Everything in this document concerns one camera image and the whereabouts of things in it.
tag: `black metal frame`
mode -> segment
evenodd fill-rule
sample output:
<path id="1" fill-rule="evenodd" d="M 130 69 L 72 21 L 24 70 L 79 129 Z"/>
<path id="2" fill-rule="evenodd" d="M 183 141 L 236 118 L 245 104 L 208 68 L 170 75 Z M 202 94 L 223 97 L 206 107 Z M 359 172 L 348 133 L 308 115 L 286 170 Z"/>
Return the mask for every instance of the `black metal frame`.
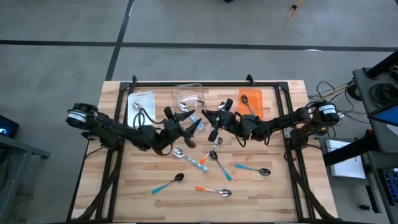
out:
<path id="1" fill-rule="evenodd" d="M 116 120 L 119 119 L 119 113 L 120 113 L 123 93 L 127 89 L 129 90 L 129 93 L 132 93 L 134 87 L 175 86 L 175 85 L 189 84 L 189 83 L 200 83 L 203 86 L 241 86 L 241 87 L 244 87 L 244 86 L 268 86 L 268 87 L 272 87 L 275 90 L 279 114 L 281 116 L 284 115 L 284 109 L 283 109 L 282 97 L 281 97 L 280 91 L 283 91 L 285 94 L 288 113 L 293 112 L 293 106 L 292 106 L 292 101 L 290 99 L 289 86 L 288 86 L 287 82 L 254 82 L 252 76 L 248 75 L 245 82 L 157 82 L 157 83 L 154 83 L 154 82 L 137 82 L 137 78 L 134 76 L 131 83 L 130 82 L 129 83 L 122 82 L 120 84 L 118 102 L 116 105 L 114 117 Z M 285 136 L 284 136 L 284 141 L 285 141 L 285 151 L 287 153 L 287 158 L 292 161 L 292 152 L 291 152 L 291 149 L 288 147 L 288 144 L 287 144 L 288 139 Z M 107 154 L 107 158 L 106 158 L 104 175 L 103 175 L 103 184 L 102 184 L 101 188 L 106 186 L 106 184 L 104 184 L 104 183 L 109 181 L 109 178 L 107 178 L 107 176 L 109 175 L 109 168 L 110 168 L 110 164 L 111 164 L 111 160 L 112 160 L 112 155 L 113 155 L 113 151 L 109 150 L 108 154 Z M 118 190 L 119 171 L 121 168 L 120 165 L 121 165 L 122 157 L 123 157 L 123 146 L 121 146 L 118 149 L 118 157 L 116 159 L 116 165 L 115 165 L 115 168 L 113 171 L 113 172 L 117 171 L 118 173 L 117 173 L 117 177 L 113 181 L 113 188 L 111 191 L 111 200 L 109 203 L 108 216 L 106 218 L 102 218 L 102 208 L 103 208 L 103 198 L 102 198 L 101 203 L 97 207 L 97 213 L 96 213 L 94 220 L 83 220 L 83 221 L 71 220 L 74 202 L 76 199 L 76 194 L 77 194 L 77 190 L 78 190 L 78 186 L 79 186 L 79 182 L 78 182 L 76 185 L 75 194 L 73 196 L 73 201 L 72 201 L 72 204 L 70 207 L 70 211 L 69 211 L 69 215 L 68 215 L 68 219 L 67 219 L 66 223 L 87 223 L 88 221 L 90 223 L 110 223 L 110 222 L 112 222 L 114 205 L 115 205 L 117 190 Z M 300 167 L 300 176 L 302 177 L 302 181 L 305 183 L 305 185 L 309 189 L 307 172 L 305 170 L 303 154 L 301 151 L 297 151 L 297 159 L 298 159 L 298 164 Z M 81 176 L 81 172 L 83 171 L 83 166 L 84 166 L 84 161 L 83 161 L 83 165 L 81 167 L 80 176 Z M 293 163 L 288 162 L 288 166 L 289 166 L 289 170 L 290 170 L 290 166 L 294 166 L 294 165 L 293 165 Z M 304 218 L 304 215 L 303 215 L 302 205 L 301 205 L 301 201 L 300 201 L 299 188 L 297 186 L 297 184 L 298 184 L 297 177 L 294 177 L 291 172 L 289 172 L 289 173 L 290 173 L 290 180 L 292 182 L 292 190 L 293 190 L 295 208 L 296 208 L 296 212 L 297 212 L 297 219 L 299 222 L 301 222 L 302 220 L 308 220 L 307 218 Z M 310 199 L 307 197 L 307 195 L 305 196 L 305 198 L 306 198 L 306 203 L 307 203 L 307 207 L 308 207 L 309 220 L 316 220 L 314 206 L 310 202 Z"/>

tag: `clear plastic container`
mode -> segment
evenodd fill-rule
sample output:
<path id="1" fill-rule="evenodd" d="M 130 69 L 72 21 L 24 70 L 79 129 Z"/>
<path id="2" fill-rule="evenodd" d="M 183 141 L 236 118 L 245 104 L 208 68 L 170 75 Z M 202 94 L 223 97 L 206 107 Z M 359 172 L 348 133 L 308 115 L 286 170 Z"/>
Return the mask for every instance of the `clear plastic container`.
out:
<path id="1" fill-rule="evenodd" d="M 197 130 L 201 133 L 204 132 L 208 121 L 201 113 L 202 110 L 206 110 L 203 86 L 199 83 L 175 86 L 172 88 L 172 97 L 173 108 L 176 113 L 195 110 L 195 112 L 187 119 L 190 123 L 187 124 L 184 122 L 184 126 L 190 126 L 201 118 L 201 123 L 197 127 Z"/>

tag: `black stand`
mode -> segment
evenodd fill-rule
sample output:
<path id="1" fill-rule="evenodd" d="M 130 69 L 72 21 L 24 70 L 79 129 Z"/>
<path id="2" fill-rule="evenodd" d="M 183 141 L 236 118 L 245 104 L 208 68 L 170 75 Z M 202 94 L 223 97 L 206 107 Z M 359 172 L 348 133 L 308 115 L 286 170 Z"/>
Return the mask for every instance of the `black stand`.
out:
<path id="1" fill-rule="evenodd" d="M 366 135 L 345 147 L 324 154 L 323 160 L 326 166 L 330 166 L 360 156 L 369 151 L 380 151 L 376 137 L 373 134 Z"/>

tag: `wooden tabletop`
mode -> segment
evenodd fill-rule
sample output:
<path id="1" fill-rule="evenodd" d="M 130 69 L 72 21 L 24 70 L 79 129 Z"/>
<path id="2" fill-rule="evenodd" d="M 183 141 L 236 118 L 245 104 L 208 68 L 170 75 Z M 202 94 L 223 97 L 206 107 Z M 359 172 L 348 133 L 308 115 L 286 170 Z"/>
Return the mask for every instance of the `wooden tabletop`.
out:
<path id="1" fill-rule="evenodd" d="M 303 81 L 288 81 L 294 110 L 308 102 Z M 105 82 L 98 108 L 113 117 L 118 98 L 120 82 Z M 262 90 L 264 120 L 278 117 L 275 90 L 271 87 L 256 87 Z M 172 106 L 171 87 L 135 88 L 134 92 L 152 91 L 155 95 L 156 117 L 164 118 L 163 109 Z M 236 111 L 239 101 L 237 87 L 204 88 L 206 107 L 217 110 L 220 101 L 231 98 L 235 101 L 231 111 Z M 123 99 L 122 112 L 126 104 Z M 284 95 L 284 111 L 287 111 Z M 197 146 L 188 148 L 180 138 L 174 144 L 184 150 L 185 155 L 199 161 L 212 148 L 207 141 L 210 125 L 204 133 L 196 132 L 193 140 Z M 208 172 L 185 159 L 177 159 L 173 154 L 158 156 L 154 151 L 142 152 L 129 141 L 124 147 L 123 163 L 119 180 L 118 196 L 114 211 L 114 222 L 294 222 L 297 215 L 294 207 L 292 186 L 287 162 L 284 160 L 285 146 L 281 132 L 273 133 L 268 146 L 263 142 L 248 141 L 242 148 L 235 137 L 226 131 L 220 131 L 224 139 L 216 151 L 220 163 L 232 176 L 228 181 L 218 164 L 208 159 L 205 166 Z M 88 146 L 88 153 L 99 148 L 99 141 Z M 337 216 L 331 194 L 328 176 L 319 149 L 308 147 L 303 150 L 305 165 L 312 192 L 321 204 L 333 216 Z M 75 201 L 72 218 L 78 217 L 92 202 L 98 193 L 103 176 L 106 150 L 98 151 L 85 161 L 80 185 Z M 250 167 L 268 168 L 272 174 L 261 176 L 257 172 L 237 169 L 235 164 Z M 172 183 L 159 193 L 151 191 L 172 180 L 178 173 L 185 178 L 179 183 Z M 211 192 L 198 192 L 195 186 L 211 189 L 229 189 L 232 196 L 223 198 Z M 300 198 L 305 217 L 307 209 L 304 195 L 300 189 Z M 104 212 L 108 211 L 109 197 L 106 197 Z"/>

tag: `concrete floor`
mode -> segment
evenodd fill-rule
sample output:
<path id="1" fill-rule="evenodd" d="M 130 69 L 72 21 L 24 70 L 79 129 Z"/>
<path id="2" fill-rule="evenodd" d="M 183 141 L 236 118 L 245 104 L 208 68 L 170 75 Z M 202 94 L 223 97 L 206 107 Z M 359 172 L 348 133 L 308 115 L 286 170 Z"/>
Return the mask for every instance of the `concrete floor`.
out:
<path id="1" fill-rule="evenodd" d="M 3 0 L 0 40 L 115 42 L 128 0 Z M 295 1 L 136 0 L 125 42 L 398 47 L 394 0 Z M 12 218 L 28 223 L 66 219 L 86 141 L 66 122 L 76 102 L 97 104 L 113 47 L 0 45 L 0 114 L 21 124 L 18 139 L 52 152 L 32 161 Z M 340 85 L 352 70 L 371 67 L 390 52 L 122 48 L 113 80 L 305 80 L 308 94 L 325 80 Z M 364 111 L 353 101 L 356 111 Z M 344 96 L 335 103 L 350 109 Z M 358 114 L 352 116 L 366 121 Z M 341 138 L 361 137 L 367 124 L 344 118 Z M 369 203 L 364 186 L 331 181 L 339 217 L 388 223 Z"/>

